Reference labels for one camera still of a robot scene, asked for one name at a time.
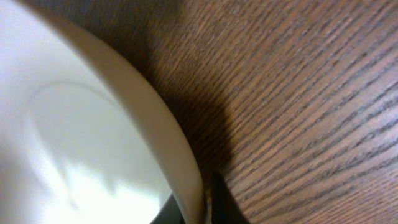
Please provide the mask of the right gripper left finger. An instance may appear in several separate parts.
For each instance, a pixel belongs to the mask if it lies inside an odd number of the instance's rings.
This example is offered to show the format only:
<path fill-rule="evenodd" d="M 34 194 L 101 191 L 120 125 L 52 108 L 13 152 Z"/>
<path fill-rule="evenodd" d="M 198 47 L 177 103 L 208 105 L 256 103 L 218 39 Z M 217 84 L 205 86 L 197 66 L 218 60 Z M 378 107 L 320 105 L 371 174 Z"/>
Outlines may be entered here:
<path fill-rule="evenodd" d="M 185 224 L 174 196 L 171 195 L 150 224 Z"/>

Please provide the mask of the cream large bowl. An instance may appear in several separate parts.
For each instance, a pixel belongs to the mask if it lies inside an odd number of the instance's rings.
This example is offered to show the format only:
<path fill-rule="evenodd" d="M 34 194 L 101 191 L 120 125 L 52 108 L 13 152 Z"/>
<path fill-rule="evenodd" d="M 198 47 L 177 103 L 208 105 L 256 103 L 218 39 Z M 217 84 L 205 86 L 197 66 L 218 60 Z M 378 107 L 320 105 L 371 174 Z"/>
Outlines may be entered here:
<path fill-rule="evenodd" d="M 1 222 L 151 223 L 173 195 L 205 221 L 203 182 L 162 98 L 99 38 L 1 2 Z"/>

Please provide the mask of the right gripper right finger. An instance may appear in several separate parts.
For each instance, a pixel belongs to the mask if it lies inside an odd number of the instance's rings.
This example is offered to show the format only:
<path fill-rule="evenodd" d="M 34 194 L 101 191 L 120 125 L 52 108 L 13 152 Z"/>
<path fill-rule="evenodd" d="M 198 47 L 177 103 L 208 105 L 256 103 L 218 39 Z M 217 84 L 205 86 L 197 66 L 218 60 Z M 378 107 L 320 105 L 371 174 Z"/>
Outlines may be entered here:
<path fill-rule="evenodd" d="M 249 224 L 219 173 L 212 175 L 211 198 L 212 224 Z"/>

